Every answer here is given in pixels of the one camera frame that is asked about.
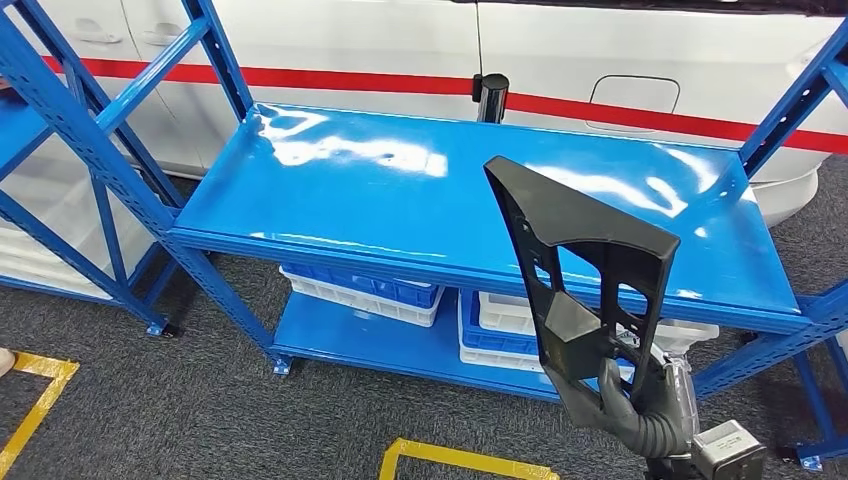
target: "blue metal shelf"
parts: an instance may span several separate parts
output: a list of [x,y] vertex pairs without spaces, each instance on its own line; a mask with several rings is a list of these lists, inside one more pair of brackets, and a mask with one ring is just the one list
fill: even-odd
[[[678,235],[666,316],[780,333],[809,325],[732,150],[259,103],[170,233],[198,248],[521,295],[482,171],[495,155]],[[596,304],[597,271],[565,251],[562,263],[568,288]],[[625,300],[644,308],[643,297]]]
[[38,112],[13,91],[0,91],[0,179],[49,136],[50,128]]
[[[455,289],[445,290],[433,326],[424,328],[293,293],[272,348],[296,357],[559,401],[542,373],[459,361],[457,298]],[[470,315],[470,296],[463,297],[462,308]]]

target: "plastic storage bin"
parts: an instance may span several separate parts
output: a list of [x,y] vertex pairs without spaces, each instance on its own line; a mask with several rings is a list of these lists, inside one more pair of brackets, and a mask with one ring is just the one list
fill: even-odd
[[842,345],[842,350],[845,351],[845,358],[848,358],[848,330],[836,336],[836,341]]
[[542,366],[539,365],[535,336],[483,330],[477,325],[480,316],[479,298],[470,290],[460,290],[460,295],[473,296],[470,315],[463,314],[462,302],[458,302],[457,328],[460,361],[489,367],[543,372]]
[[[91,178],[82,162],[32,156],[0,182],[0,188],[71,247],[113,275]],[[154,239],[111,193],[109,201],[124,268],[127,275],[132,275]],[[53,252],[5,221],[0,221],[0,275],[109,298]]]
[[438,286],[428,283],[361,275],[317,265],[283,262],[280,264],[280,269],[284,274],[293,274],[301,278],[338,285],[418,308],[431,308],[439,293]]
[[[504,335],[535,337],[533,317],[530,303],[526,298],[513,297],[486,292],[478,292],[480,302],[479,331],[475,333],[507,338]],[[685,354],[695,342],[710,340],[718,337],[719,328],[716,325],[687,322],[685,320],[664,319],[657,325],[654,335],[654,345],[664,352],[676,355]],[[627,332],[621,331],[619,338],[626,338]]]
[[[516,335],[516,334],[504,334],[501,332],[501,335],[509,335],[509,337],[501,337],[501,338],[514,338],[514,337],[523,337],[523,340],[526,342],[532,342],[532,350],[533,354],[527,353],[516,353],[510,351],[499,351],[496,348],[501,346],[497,343],[494,337],[489,337],[483,339],[484,343],[478,344],[481,347],[493,347],[494,349],[487,348],[474,348],[473,346],[469,346],[465,343],[466,339],[471,339],[474,341],[475,335],[485,334],[487,331],[479,327],[479,317],[480,317],[480,301],[479,296],[476,294],[477,292],[472,292],[470,290],[460,290],[460,296],[470,295],[472,296],[471,301],[471,311],[470,315],[466,314],[462,309],[462,301],[458,302],[458,313],[457,313],[457,328],[459,332],[459,359],[463,363],[470,363],[474,365],[485,365],[489,367],[500,367],[500,368],[512,368],[518,370],[528,370],[532,372],[543,372],[542,366],[539,364],[538,354],[538,346],[536,345],[536,337],[529,335]],[[474,335],[469,336],[469,330],[473,332]],[[651,348],[651,354],[656,358],[662,358],[663,351],[654,344]],[[621,378],[625,380],[630,380],[635,372],[635,368],[633,364],[624,359],[616,360],[619,366],[619,370],[621,373]],[[592,387],[593,389],[598,389],[597,379],[588,379],[586,383]]]
[[[82,162],[31,156],[0,182],[0,189],[71,245],[99,222],[91,178]],[[0,220],[2,247],[28,248],[28,240],[15,225]]]
[[283,270],[283,267],[280,267],[280,273],[291,280],[292,290],[295,292],[421,327],[433,325],[433,321],[436,319],[436,310],[439,308],[439,300],[441,300],[445,290],[444,287],[436,288],[432,305],[428,308],[422,308],[377,295],[363,293],[352,288],[322,282],[314,278],[294,275],[291,272]]

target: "yellow floor marking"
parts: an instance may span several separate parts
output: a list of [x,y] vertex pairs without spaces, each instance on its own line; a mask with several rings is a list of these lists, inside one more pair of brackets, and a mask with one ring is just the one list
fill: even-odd
[[413,442],[411,440],[404,440],[403,438],[395,440],[395,443],[383,455],[379,480],[394,480],[398,457],[401,455],[512,478],[559,480],[559,475],[552,472],[550,468],[541,465],[530,465],[529,463],[490,457],[479,453]]
[[50,385],[47,386],[47,389],[44,390],[44,393],[35,402],[35,405],[30,409],[27,416],[24,417],[18,429],[12,434],[6,447],[0,452],[0,480],[9,472],[12,462],[18,458],[21,450],[24,449],[24,445],[26,445],[26,442],[29,441],[35,429],[41,424],[50,407],[56,403],[56,399],[59,398],[59,394],[62,393],[68,380],[74,376],[74,372],[79,368],[78,363],[41,357],[31,353],[18,352],[15,355],[17,356],[17,361],[15,362],[15,366],[12,367],[14,370],[49,377],[53,381],[50,382]]

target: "black plastic bracket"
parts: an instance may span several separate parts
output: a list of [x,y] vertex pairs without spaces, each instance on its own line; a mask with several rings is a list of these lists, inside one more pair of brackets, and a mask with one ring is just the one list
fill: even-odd
[[[636,372],[622,388],[639,410],[646,376],[663,375],[651,345],[679,238],[506,158],[491,159],[484,170],[518,257],[539,360],[560,397],[558,385],[569,382],[600,402],[580,380],[597,377],[604,358],[625,358]],[[566,291],[559,247],[598,269],[600,309]],[[622,284],[645,296],[644,314],[621,308]],[[638,349],[618,338],[617,325],[639,338]]]
[[471,100],[477,107],[477,121],[501,123],[506,112],[509,79],[500,73],[475,74],[471,79]]

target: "white plastic crate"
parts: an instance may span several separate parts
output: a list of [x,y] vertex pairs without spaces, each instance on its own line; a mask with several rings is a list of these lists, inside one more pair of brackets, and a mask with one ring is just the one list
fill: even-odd
[[350,288],[340,287],[331,283],[321,282],[312,278],[301,277],[284,272],[280,269],[280,273],[291,280],[292,290],[311,297],[328,300],[334,303],[340,303],[353,307],[357,310],[364,310],[369,313],[381,315],[384,317],[393,318],[402,322],[411,323],[421,327],[429,327],[433,325],[436,319],[436,310],[439,308],[439,302],[442,299],[442,294],[445,291],[444,287],[440,287],[436,294],[436,301],[430,308],[420,308],[407,305],[400,302],[395,302],[387,298],[370,295],[367,293],[358,292]]
[[536,335],[530,301],[524,297],[477,292],[480,299],[480,326],[498,332]]
[[[481,327],[522,335],[536,334],[526,298],[486,292],[478,292],[478,295]],[[654,345],[666,353],[683,355],[695,342],[716,338],[718,334],[716,325],[664,319],[657,325]]]
[[[0,189],[71,245],[99,222],[91,178],[80,161],[30,156],[0,182]],[[0,249],[25,248],[28,239],[0,220]]]
[[531,372],[544,372],[539,365],[537,355],[525,355],[513,352],[500,352],[497,350],[483,350],[468,348],[462,343],[462,302],[457,302],[456,322],[459,338],[459,360],[462,363],[472,365],[485,365],[487,367],[511,368],[515,370],[527,370]]
[[842,350],[845,351],[845,358],[848,358],[848,330],[838,334],[836,336],[836,341],[839,345],[842,345]]
[[[143,226],[136,223],[134,227],[125,231],[123,235],[119,233],[118,237],[124,268],[128,276],[135,272],[139,262],[153,245],[153,237]],[[98,229],[97,233],[102,236],[102,229]],[[45,249],[41,244],[30,237],[26,237],[26,240],[32,246],[31,253],[28,255],[0,254],[0,275],[83,295],[110,298],[106,292],[91,283],[85,276]],[[109,258],[108,250],[106,250],[105,242],[101,250],[90,256],[89,260],[108,275],[114,277],[112,261]]]
[[280,262],[280,270],[283,275],[292,274],[317,280],[415,308],[429,309],[434,305],[436,295],[439,293],[438,285],[385,278],[321,265]]

